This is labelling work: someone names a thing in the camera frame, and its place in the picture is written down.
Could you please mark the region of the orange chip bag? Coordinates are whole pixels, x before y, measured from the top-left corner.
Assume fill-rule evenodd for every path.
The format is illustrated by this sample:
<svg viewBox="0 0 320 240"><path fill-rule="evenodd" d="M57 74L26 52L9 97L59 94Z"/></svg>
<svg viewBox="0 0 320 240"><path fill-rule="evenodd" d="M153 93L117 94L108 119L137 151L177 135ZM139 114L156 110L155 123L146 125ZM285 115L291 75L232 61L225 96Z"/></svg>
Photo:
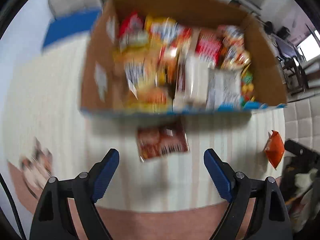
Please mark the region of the orange chip bag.
<svg viewBox="0 0 320 240"><path fill-rule="evenodd" d="M274 169L277 169L280 164L284 152L284 143L279 132L272 130L272 133L268 135L268 141L264 147L264 153Z"/></svg>

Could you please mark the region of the yellow egg biscuit bag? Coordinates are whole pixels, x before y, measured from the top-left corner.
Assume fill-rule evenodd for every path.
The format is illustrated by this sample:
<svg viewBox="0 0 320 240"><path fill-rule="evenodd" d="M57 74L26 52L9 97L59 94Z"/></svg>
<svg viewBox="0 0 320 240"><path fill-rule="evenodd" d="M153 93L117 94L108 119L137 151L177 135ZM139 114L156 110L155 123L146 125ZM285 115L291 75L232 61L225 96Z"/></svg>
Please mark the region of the yellow egg biscuit bag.
<svg viewBox="0 0 320 240"><path fill-rule="evenodd" d="M167 109L168 92L157 85L160 52L160 48L149 47L114 52L114 71L126 81L122 92L126 110L161 112Z"/></svg>

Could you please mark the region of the striped cat table mat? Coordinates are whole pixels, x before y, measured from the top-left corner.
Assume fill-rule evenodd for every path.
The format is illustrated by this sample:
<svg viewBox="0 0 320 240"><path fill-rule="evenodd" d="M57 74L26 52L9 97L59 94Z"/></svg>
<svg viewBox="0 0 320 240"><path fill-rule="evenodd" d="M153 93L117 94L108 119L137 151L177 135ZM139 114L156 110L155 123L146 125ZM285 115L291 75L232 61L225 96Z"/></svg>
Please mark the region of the striped cat table mat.
<svg viewBox="0 0 320 240"><path fill-rule="evenodd" d="M61 43L34 58L1 50L1 150L8 183L25 208L29 231L44 175L23 168L38 140L60 180L76 177L115 148L120 163L97 208L114 239L209 239L227 203L203 162L213 148L236 171L250 178L279 177L263 154L271 131L285 134L284 111L187 116L189 151L141 162L136 131L167 118L84 116L78 107L87 37Z"/></svg>

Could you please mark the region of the brown cookie packet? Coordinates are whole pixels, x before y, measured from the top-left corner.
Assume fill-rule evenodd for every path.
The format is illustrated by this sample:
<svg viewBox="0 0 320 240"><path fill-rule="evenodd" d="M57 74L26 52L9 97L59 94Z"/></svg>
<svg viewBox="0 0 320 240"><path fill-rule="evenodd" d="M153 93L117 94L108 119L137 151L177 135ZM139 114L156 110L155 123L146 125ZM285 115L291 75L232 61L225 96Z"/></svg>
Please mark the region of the brown cookie packet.
<svg viewBox="0 0 320 240"><path fill-rule="evenodd" d="M189 151L187 136L180 119L162 125L140 127L136 140L141 162Z"/></svg>

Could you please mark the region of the green fruit candy bag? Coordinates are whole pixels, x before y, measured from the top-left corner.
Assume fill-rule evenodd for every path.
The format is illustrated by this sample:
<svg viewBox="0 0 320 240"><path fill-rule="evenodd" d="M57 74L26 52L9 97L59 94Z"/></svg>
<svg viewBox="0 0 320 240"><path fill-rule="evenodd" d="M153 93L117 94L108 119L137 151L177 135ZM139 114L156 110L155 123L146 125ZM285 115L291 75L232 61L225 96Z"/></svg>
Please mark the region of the green fruit candy bag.
<svg viewBox="0 0 320 240"><path fill-rule="evenodd" d="M247 65L241 71L241 106L246 103L255 101L253 74L249 70L250 65Z"/></svg>

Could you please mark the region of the grey printed snack bag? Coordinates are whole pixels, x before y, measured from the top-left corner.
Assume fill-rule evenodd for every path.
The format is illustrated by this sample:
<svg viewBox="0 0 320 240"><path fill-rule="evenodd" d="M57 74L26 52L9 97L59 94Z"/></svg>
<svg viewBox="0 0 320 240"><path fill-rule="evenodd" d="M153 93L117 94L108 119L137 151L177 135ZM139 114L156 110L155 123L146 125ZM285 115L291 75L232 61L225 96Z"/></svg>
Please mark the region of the grey printed snack bag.
<svg viewBox="0 0 320 240"><path fill-rule="evenodd" d="M239 71L211 69L206 109L241 108L241 74Z"/></svg>

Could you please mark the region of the white cracker packet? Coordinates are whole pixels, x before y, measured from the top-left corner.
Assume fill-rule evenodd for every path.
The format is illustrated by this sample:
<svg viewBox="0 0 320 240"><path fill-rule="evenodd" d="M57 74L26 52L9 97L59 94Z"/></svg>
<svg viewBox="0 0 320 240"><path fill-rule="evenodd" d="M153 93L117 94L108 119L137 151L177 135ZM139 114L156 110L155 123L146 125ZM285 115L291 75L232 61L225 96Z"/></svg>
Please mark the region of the white cracker packet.
<svg viewBox="0 0 320 240"><path fill-rule="evenodd" d="M173 111L204 108L207 102L210 63L187 55L178 66Z"/></svg>

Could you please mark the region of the orange panda snack packet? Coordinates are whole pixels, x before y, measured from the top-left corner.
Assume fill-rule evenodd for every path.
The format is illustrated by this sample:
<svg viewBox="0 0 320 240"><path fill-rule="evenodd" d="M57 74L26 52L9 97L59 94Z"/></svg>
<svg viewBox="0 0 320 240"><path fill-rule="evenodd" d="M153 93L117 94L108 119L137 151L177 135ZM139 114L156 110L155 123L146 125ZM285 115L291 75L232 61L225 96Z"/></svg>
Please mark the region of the orange panda snack packet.
<svg viewBox="0 0 320 240"><path fill-rule="evenodd" d="M251 64L250 53L245 48L244 31L236 25L220 25L218 37L222 41L220 53L221 69L243 70Z"/></svg>

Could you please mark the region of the red white snack packet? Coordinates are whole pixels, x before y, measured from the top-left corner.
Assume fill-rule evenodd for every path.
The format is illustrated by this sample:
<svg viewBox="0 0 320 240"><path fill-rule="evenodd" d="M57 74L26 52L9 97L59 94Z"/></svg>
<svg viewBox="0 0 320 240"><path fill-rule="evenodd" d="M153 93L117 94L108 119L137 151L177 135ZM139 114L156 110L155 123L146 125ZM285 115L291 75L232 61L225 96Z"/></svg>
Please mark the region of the red white snack packet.
<svg viewBox="0 0 320 240"><path fill-rule="evenodd" d="M200 30L195 48L196 55L202 60L209 62L215 68L219 61L221 48L222 41L216 34L216 31L211 29Z"/></svg>

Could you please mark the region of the blue foam mat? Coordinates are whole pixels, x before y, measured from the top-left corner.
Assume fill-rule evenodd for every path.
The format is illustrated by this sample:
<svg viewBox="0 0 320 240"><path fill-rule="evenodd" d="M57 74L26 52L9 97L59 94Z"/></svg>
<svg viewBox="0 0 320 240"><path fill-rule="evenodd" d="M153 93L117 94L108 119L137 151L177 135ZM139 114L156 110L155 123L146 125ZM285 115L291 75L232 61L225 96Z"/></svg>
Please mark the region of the blue foam mat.
<svg viewBox="0 0 320 240"><path fill-rule="evenodd" d="M48 26L42 49L69 36L91 31L100 14L100 9L91 8L56 18Z"/></svg>

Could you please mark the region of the cardboard box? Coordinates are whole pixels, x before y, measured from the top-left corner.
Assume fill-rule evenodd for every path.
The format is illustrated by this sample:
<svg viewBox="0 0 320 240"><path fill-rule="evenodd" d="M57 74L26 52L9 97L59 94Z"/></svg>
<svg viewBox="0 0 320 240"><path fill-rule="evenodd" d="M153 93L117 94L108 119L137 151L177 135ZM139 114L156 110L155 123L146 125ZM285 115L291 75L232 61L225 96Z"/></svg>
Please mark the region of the cardboard box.
<svg viewBox="0 0 320 240"><path fill-rule="evenodd" d="M127 49L159 48L151 44L149 33L144 29L147 16L169 17L193 30L189 50L180 55L178 66L187 55L196 55L195 48L201 29L211 29L217 34L220 25L240 27L245 35L245 48L251 56L249 70L253 74L255 101L246 103L240 109L206 109L205 105L202 109L175 112L173 111L175 83L173 86L158 85L168 92L166 110L161 112L126 110L122 99L126 81L114 71L113 54L115 51L124 52ZM278 107L286 103L286 92L279 74L278 63L261 31L259 22L249 13L233 5L217 0L107 0L91 33L81 86L80 109L83 112L110 115L199 114L215 111L250 111L271 106Z"/></svg>

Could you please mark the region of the Korean cheese ramen bag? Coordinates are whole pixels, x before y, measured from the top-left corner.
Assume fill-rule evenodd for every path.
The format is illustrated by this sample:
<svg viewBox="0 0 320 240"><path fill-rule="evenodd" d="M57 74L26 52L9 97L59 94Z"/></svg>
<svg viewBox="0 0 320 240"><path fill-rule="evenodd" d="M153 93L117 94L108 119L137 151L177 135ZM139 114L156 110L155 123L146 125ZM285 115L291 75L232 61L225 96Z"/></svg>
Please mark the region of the Korean cheese ramen bag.
<svg viewBox="0 0 320 240"><path fill-rule="evenodd" d="M176 83L178 59L188 52L193 30L177 23L172 18L147 16L144 29L149 33L150 42L160 48L157 67L157 85Z"/></svg>

